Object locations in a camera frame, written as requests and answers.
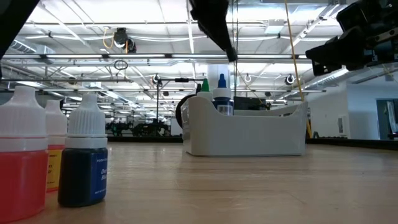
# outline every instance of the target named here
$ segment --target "white plastic caddy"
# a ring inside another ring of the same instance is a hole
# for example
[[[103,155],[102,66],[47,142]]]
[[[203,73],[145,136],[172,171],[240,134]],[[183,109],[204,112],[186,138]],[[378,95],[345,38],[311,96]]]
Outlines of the white plastic caddy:
[[[183,146],[193,156],[301,156],[306,119],[307,103],[225,116],[209,100],[194,96],[182,106]]]

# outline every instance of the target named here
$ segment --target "wall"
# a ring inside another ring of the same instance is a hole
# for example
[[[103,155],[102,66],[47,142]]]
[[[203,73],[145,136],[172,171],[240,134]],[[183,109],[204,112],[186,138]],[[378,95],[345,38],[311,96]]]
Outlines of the wall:
[[[345,82],[339,83],[337,87],[326,88],[326,93],[310,93],[307,101],[311,114],[312,133],[317,131],[321,137],[341,136],[338,132],[338,118],[346,116],[346,136],[350,137]]]
[[[376,100],[397,99],[398,84],[383,77],[347,85],[349,128],[352,139],[380,139]]]

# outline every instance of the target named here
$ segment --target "wooden tabletop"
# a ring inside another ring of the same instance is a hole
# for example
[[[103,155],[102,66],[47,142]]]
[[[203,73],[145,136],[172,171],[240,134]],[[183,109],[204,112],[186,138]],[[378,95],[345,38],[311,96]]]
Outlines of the wooden tabletop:
[[[55,192],[17,223],[398,223],[394,151],[311,145],[302,157],[207,158],[181,144],[108,149],[104,202],[60,208]]]

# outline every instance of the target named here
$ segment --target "blue label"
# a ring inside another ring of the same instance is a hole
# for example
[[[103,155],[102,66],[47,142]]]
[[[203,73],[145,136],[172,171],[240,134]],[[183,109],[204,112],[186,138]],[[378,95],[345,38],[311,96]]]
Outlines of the blue label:
[[[91,156],[91,193],[90,200],[99,200],[106,194],[107,154]]]

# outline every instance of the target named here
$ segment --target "dropper bottle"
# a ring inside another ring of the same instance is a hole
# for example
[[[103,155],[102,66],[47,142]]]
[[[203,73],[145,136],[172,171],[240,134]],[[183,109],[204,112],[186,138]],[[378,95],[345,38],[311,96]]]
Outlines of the dropper bottle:
[[[49,135],[49,170],[47,172],[47,192],[58,190],[61,156],[65,148],[68,118],[62,113],[58,100],[47,100],[45,121]]]
[[[233,115],[233,103],[231,102],[231,89],[227,88],[224,74],[220,74],[218,87],[213,90],[214,106],[223,115]]]
[[[213,101],[213,94],[210,93],[209,83],[207,78],[203,79],[203,84],[201,86],[200,92],[197,93],[197,96],[205,98],[207,100]]]
[[[96,94],[85,94],[70,113],[69,129],[62,152],[58,203],[82,207],[98,203],[106,195],[108,165],[105,114]]]
[[[35,89],[16,86],[14,96],[0,106],[0,223],[44,209],[47,145],[45,110]]]

